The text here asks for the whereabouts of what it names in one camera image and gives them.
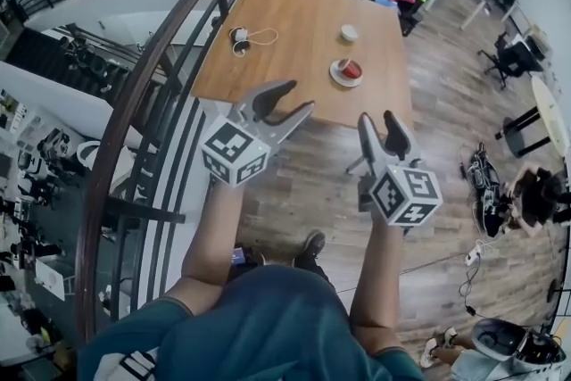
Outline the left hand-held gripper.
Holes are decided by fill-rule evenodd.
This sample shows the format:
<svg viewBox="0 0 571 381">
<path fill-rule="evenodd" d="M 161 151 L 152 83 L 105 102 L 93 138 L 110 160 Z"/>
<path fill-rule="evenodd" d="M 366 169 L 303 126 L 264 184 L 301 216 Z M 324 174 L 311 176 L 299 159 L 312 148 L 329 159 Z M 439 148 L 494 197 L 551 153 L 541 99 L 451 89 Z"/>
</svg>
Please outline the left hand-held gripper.
<svg viewBox="0 0 571 381">
<path fill-rule="evenodd" d="M 294 79 L 264 83 L 241 103 L 229 104 L 226 113 L 217 113 L 199 143 L 204 167 L 214 178 L 238 187 L 267 168 L 280 144 L 313 113 L 311 101 L 279 120 L 270 120 L 278 102 L 296 85 Z"/>
</svg>

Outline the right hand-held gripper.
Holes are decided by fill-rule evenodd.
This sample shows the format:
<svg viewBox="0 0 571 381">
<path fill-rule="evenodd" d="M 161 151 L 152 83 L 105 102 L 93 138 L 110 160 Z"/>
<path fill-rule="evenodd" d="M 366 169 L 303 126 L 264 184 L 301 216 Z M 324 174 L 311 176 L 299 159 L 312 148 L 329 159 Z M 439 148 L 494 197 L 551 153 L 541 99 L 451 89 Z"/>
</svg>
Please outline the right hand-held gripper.
<svg viewBox="0 0 571 381">
<path fill-rule="evenodd" d="M 411 151 L 407 126 L 392 111 L 384 112 L 385 150 L 404 161 Z M 363 112 L 358 120 L 361 152 L 369 172 L 358 183 L 359 212 L 383 217 L 389 226 L 412 228 L 424 224 L 443 204 L 436 175 L 421 158 L 385 162 L 385 150 L 374 121 Z"/>
</svg>

